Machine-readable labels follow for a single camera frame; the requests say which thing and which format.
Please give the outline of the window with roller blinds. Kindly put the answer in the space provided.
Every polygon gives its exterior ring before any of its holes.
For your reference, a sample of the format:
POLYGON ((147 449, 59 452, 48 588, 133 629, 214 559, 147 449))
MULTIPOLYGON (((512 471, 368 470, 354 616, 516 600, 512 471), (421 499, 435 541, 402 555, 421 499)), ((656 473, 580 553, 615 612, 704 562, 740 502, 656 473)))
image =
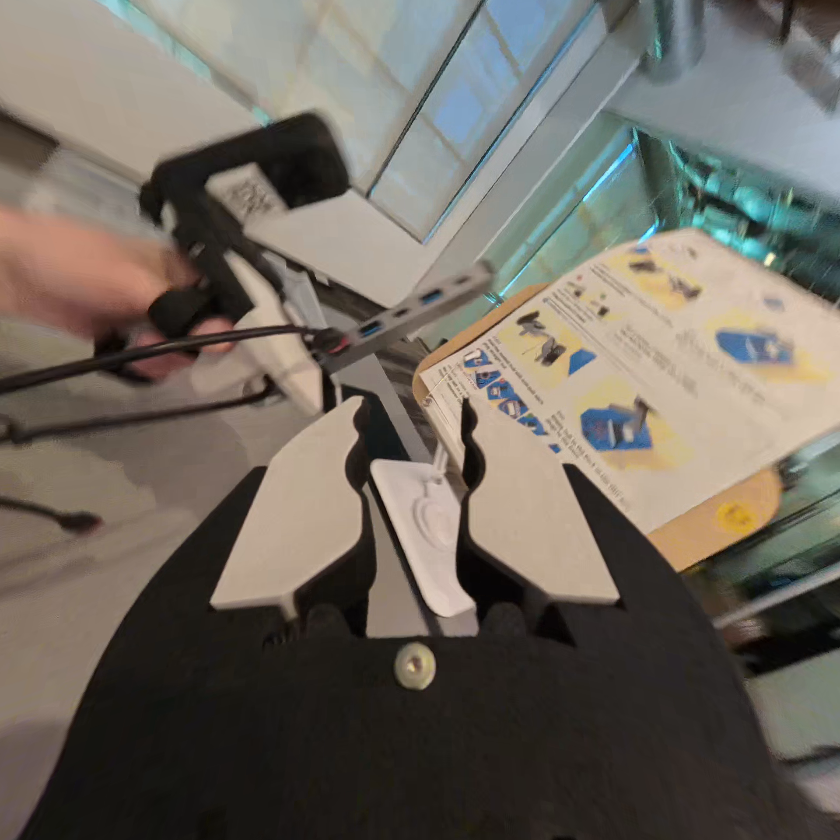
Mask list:
POLYGON ((258 121, 325 115, 353 187, 428 240, 585 26, 587 1, 105 1, 258 121))

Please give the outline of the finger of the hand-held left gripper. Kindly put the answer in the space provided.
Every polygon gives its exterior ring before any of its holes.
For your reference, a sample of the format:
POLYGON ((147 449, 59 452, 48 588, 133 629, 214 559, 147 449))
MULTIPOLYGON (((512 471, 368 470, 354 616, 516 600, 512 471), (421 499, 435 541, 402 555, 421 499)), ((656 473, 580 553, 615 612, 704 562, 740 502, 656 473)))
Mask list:
MULTIPOLYGON (((227 253, 226 261, 251 303, 246 314, 234 321, 237 332, 301 326, 300 320, 287 314, 277 290, 244 257, 227 253)), ((322 372, 298 332, 244 339, 238 347, 305 414, 319 415, 322 412, 322 372)))
POLYGON ((309 272, 295 262, 289 262, 275 253, 266 253, 268 262, 281 280, 286 296, 284 308, 299 323, 318 330, 329 326, 309 272))

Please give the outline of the grey usb hub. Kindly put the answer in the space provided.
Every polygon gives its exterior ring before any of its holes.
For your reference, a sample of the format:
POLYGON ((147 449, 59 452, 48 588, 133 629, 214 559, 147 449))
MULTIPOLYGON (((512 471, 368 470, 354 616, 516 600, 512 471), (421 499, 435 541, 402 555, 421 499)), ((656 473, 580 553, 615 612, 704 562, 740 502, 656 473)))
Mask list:
POLYGON ((325 372, 337 373, 483 297, 495 278, 490 264, 481 260, 467 272, 419 291, 356 327, 320 331, 310 342, 310 352, 325 372))

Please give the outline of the white board stand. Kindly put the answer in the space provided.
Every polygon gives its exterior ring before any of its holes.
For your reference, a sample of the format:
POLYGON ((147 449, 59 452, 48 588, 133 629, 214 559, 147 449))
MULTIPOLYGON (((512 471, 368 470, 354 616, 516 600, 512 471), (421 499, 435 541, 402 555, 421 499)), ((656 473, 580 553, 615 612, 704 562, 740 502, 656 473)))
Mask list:
POLYGON ((447 478, 448 452, 436 446, 429 464, 378 458, 371 477, 426 607, 449 619, 475 611, 458 582, 460 503, 447 478))

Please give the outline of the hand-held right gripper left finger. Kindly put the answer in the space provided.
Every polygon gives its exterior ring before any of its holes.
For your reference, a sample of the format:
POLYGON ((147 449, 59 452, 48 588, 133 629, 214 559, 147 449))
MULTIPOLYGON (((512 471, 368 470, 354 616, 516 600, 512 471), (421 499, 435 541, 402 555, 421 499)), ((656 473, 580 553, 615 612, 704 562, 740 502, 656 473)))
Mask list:
POLYGON ((365 600, 375 580, 370 408, 344 400, 288 441, 269 462, 211 596, 216 611, 273 606, 300 621, 316 605, 365 600))

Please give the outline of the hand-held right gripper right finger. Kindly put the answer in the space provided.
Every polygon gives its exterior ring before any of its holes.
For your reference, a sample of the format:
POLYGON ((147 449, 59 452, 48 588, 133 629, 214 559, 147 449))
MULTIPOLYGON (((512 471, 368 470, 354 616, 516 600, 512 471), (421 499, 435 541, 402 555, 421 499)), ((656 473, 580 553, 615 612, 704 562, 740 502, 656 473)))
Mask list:
POLYGON ((558 454, 483 403, 463 401, 467 492, 458 582, 477 607, 613 606, 616 583, 558 454))

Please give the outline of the yellow smiley sticker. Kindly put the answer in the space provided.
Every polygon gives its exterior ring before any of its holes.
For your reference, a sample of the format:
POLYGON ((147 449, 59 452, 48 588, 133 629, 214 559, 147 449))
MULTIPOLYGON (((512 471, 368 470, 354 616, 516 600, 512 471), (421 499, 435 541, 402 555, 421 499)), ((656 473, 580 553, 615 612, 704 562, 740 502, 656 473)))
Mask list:
POLYGON ((744 501, 727 501, 715 513, 717 527, 740 538, 747 537, 762 527, 760 512, 744 501))

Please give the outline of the glass partition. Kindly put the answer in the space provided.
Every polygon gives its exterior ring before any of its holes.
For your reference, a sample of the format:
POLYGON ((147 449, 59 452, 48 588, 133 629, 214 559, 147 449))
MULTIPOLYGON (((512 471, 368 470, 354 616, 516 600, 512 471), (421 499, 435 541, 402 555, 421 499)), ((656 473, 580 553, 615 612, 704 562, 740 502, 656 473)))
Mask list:
POLYGON ((838 199, 637 128, 619 127, 596 154, 584 146, 488 247, 492 307, 621 243, 698 228, 838 308, 838 199))

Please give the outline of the instruction poster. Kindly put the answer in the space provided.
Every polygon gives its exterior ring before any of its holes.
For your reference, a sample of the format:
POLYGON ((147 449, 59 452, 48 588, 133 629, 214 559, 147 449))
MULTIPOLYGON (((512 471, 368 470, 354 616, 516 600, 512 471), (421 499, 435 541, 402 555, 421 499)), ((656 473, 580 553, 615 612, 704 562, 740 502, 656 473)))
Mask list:
POLYGON ((456 456, 461 403, 486 403, 651 533, 838 429, 838 312, 686 228, 572 269, 419 380, 456 456))

